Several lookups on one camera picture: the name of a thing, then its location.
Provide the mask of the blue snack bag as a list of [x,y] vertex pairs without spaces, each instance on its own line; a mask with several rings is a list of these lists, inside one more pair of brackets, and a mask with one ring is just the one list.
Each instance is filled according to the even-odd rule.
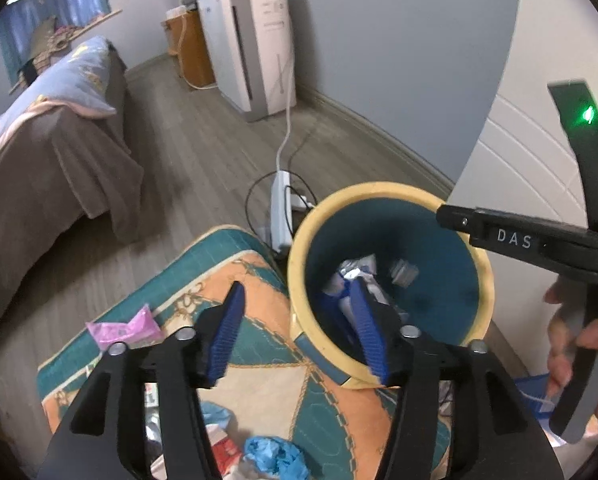
[[374,255],[345,260],[324,286],[320,296],[320,308],[332,326],[336,327],[346,341],[356,344],[357,324],[350,301],[350,286],[354,278],[363,278],[369,292],[384,306],[392,307],[399,314],[402,322],[407,322],[410,315],[397,308],[397,305],[381,288],[377,281],[377,262]]

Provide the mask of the yellow teal trash bin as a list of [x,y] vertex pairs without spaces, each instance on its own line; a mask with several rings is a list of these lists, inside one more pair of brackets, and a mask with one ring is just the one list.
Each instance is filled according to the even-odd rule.
[[376,388],[354,329],[325,289],[347,261],[374,257],[376,280],[407,322],[447,344],[481,339],[492,320],[492,266],[436,219],[441,198],[402,183],[366,182],[326,197],[297,229],[287,281],[290,337],[342,388]]

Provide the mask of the teal orange patterned rug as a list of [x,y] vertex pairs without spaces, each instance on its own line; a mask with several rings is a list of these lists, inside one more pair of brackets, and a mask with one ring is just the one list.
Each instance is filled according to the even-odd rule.
[[102,322],[128,322],[149,307],[162,333],[193,324],[241,282],[246,311],[229,368],[200,399],[231,411],[231,437],[276,436],[301,448],[314,479],[372,479],[395,410],[393,391],[352,390],[327,377],[290,338],[283,279],[265,247],[238,226],[198,237],[161,273],[109,308]]

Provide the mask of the pink crumpled wrapper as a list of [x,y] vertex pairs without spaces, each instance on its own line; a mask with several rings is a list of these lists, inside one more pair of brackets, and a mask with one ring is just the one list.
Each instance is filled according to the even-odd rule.
[[86,329],[101,351],[106,351],[116,342],[123,342],[134,349],[159,344],[165,339],[148,304],[144,304],[127,323],[92,322],[86,323]]

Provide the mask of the white cabinet door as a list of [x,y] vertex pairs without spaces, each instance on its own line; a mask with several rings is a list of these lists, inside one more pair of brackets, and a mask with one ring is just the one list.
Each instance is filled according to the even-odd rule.
[[590,0],[519,0],[500,85],[450,195],[464,207],[585,226],[576,160],[547,86],[587,82],[598,106],[598,13]]

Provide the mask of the red white wrapper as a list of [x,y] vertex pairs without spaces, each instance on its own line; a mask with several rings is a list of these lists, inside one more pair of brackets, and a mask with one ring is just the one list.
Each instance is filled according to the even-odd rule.
[[218,424],[206,426],[212,455],[222,477],[241,463],[243,452]]

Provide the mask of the white power strip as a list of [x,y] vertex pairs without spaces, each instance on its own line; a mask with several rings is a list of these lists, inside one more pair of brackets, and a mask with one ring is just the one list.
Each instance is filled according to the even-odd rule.
[[290,173],[286,170],[275,172],[271,186],[270,236],[272,249],[278,254],[286,255],[293,244]]

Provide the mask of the blue crumpled glove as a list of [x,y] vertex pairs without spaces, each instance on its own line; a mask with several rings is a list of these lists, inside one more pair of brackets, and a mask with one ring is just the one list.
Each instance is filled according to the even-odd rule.
[[250,437],[244,444],[244,456],[263,474],[276,479],[310,478],[305,454],[288,440],[279,437]]

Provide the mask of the bed with brown cover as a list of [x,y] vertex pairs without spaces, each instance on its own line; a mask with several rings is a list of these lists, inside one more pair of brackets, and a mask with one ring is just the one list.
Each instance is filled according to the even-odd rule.
[[106,100],[115,115],[55,107],[0,152],[0,318],[26,273],[81,217],[109,214],[118,240],[138,238],[144,170],[124,140],[125,71],[113,47]]

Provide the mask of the blue floral quilt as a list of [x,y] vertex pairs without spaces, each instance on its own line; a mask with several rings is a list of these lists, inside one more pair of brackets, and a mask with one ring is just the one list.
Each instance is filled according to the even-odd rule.
[[116,110],[106,100],[112,52],[106,38],[95,36],[42,73],[0,115],[0,152],[25,122],[55,107],[66,106],[89,119],[115,115]]

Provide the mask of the wooden nightstand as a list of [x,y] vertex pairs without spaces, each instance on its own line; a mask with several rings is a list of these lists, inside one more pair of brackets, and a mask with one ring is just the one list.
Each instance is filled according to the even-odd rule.
[[215,78],[199,12],[177,6],[165,14],[161,24],[180,77],[194,90],[213,89]]

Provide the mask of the white air purifier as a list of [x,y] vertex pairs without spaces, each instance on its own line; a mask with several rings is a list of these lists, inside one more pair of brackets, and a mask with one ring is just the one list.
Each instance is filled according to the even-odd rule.
[[197,0],[215,82],[256,122],[296,104],[288,0]]

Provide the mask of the blue curtain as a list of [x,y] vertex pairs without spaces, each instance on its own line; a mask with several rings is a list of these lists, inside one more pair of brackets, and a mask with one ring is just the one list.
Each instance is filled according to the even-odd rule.
[[15,0],[0,12],[0,47],[10,84],[32,55],[34,30],[55,18],[57,26],[86,27],[112,12],[109,0]]

